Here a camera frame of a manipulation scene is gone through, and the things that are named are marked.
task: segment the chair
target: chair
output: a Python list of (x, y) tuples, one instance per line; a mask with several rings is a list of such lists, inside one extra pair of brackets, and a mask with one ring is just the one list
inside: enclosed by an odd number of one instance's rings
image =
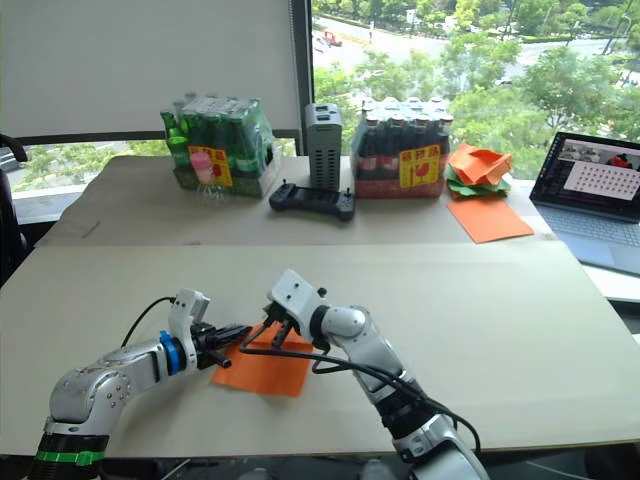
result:
[[(27, 155), (15, 139), (0, 134), (0, 148), (9, 147), (18, 162), (26, 162)], [(7, 174), (0, 170), (0, 287), (20, 266), (31, 251), (20, 232), (16, 211), (11, 199)]]

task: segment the yellow label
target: yellow label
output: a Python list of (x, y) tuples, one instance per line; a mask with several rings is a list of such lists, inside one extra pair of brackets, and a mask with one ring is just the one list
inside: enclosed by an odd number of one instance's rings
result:
[(204, 152), (211, 160), (211, 182), (210, 185), (222, 185), (232, 187), (231, 169), (227, 160), (227, 153), (219, 148), (194, 147), (189, 145), (189, 153)]
[(440, 176), (440, 146), (403, 150), (398, 154), (400, 160), (400, 188), (429, 185), (438, 181)]

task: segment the laptop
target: laptop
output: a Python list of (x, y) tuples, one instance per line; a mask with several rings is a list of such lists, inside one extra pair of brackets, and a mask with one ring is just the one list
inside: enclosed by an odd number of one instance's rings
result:
[(580, 262), (640, 275), (640, 144), (558, 132), (529, 198)]

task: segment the laptop screen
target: laptop screen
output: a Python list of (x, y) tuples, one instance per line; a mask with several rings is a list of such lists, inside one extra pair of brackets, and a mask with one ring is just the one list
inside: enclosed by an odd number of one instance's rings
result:
[(640, 144), (558, 132), (530, 198), (639, 221)]

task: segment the black cable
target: black cable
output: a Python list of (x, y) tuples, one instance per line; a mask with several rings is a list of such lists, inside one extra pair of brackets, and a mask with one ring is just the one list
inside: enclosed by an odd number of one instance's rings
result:
[[(332, 373), (344, 370), (357, 370), (359, 372), (370, 375), (386, 385), (389, 385), (396, 390), (401, 391), (405, 395), (409, 396), (413, 400), (422, 403), (425, 406), (432, 408), (437, 413), (441, 413), (443, 415), (448, 416), (454, 422), (454, 426), (457, 425), (457, 422), (460, 422), (464, 425), (473, 436), (473, 440), (475, 443), (475, 453), (476, 455), (480, 454), (481, 444), (480, 444), (480, 435), (478, 435), (475, 427), (465, 418), (460, 415), (449, 410), (442, 403), (433, 400), (429, 396), (427, 396), (423, 391), (416, 389), (413, 385), (409, 384), (405, 380), (402, 380), (397, 375), (384, 370), (379, 367), (374, 367), (370, 365), (362, 365), (354, 362), (350, 362), (348, 360), (343, 360), (338, 357), (330, 357), (327, 355), (328, 350), (324, 351), (322, 354), (314, 354), (314, 353), (301, 353), (301, 352), (293, 352), (289, 350), (275, 350), (275, 349), (256, 349), (256, 348), (247, 348), (253, 340), (255, 340), (260, 334), (262, 334), (266, 330), (266, 326), (263, 325), (254, 335), (246, 339), (241, 347), (240, 352), (250, 355), (268, 355), (268, 356), (276, 356), (276, 357), (289, 357), (289, 358), (304, 358), (307, 360), (315, 360), (312, 371), (314, 373)], [(336, 367), (331, 368), (319, 368), (319, 364), (321, 362), (328, 362), (337, 365)]]
[(147, 308), (144, 309), (144, 311), (140, 314), (140, 316), (136, 319), (135, 322), (133, 322), (133, 325), (131, 325), (131, 328), (129, 329), (129, 331), (127, 332), (127, 335), (124, 337), (124, 340), (122, 341), (122, 345), (120, 345), (120, 348), (122, 347), (126, 347), (127, 346), (127, 342), (129, 341), (129, 339), (131, 338), (131, 335), (133, 334), (133, 331), (136, 329), (136, 327), (138, 326), (138, 324), (142, 321), (142, 319), (144, 318), (144, 316), (149, 313), (149, 310), (151, 310), (153, 307), (155, 307), (157, 304), (161, 303), (161, 302), (175, 302), (176, 301), (176, 297), (162, 297), (157, 299), (155, 302), (153, 302), (151, 305), (149, 305)]

